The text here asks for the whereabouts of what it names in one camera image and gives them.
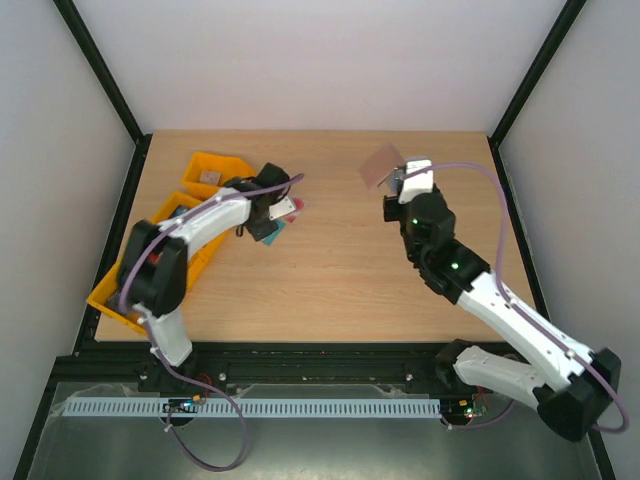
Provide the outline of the teal credit card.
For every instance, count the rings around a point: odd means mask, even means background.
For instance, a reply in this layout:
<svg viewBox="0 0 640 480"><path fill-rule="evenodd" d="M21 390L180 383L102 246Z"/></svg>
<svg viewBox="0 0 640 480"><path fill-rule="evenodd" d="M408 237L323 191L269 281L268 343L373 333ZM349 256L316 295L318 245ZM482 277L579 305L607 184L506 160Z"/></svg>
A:
<svg viewBox="0 0 640 480"><path fill-rule="evenodd" d="M271 246L276 241L278 236L284 231L284 229L286 228L286 225L287 223L285 221L277 219L276 229L272 233L267 235L265 238L263 238L261 242L266 246Z"/></svg>

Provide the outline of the pink card holder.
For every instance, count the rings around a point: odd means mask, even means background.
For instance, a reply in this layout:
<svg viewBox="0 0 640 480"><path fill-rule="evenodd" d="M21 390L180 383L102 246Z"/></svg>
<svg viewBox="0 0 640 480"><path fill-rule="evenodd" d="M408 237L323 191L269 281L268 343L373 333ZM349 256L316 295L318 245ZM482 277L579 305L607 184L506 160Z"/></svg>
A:
<svg viewBox="0 0 640 480"><path fill-rule="evenodd" d="M360 177L368 190L378 188L405 159L392 143L386 143L371 154L359 167Z"/></svg>

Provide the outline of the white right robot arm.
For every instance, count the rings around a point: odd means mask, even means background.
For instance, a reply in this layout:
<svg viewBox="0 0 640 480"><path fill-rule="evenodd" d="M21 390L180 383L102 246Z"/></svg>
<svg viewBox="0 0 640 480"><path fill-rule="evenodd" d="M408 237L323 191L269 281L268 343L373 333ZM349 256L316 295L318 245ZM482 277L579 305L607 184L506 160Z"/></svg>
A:
<svg viewBox="0 0 640 480"><path fill-rule="evenodd" d="M487 388L535 410L565 440L578 442L613 401L621 360L568 336L519 299L474 251L456 240L454 213L438 190L408 203L383 200L396 222L407 258L434 293L476 316L519 354L513 360L463 340L440 355L436 379L445 390Z"/></svg>

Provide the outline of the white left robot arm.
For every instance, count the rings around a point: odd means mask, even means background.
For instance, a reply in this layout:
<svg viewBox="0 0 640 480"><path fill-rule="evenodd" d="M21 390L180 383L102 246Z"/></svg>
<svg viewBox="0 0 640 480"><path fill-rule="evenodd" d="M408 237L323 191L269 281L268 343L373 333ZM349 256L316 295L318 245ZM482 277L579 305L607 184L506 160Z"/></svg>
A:
<svg viewBox="0 0 640 480"><path fill-rule="evenodd" d="M181 215L133 226L116 276L118 311L138 316L153 355L173 367L191 355L181 306L192 257L233 229L249 232L257 242L273 234L278 223L271 208L303 178L302 173L289 176L267 163L253 177L228 180Z"/></svg>

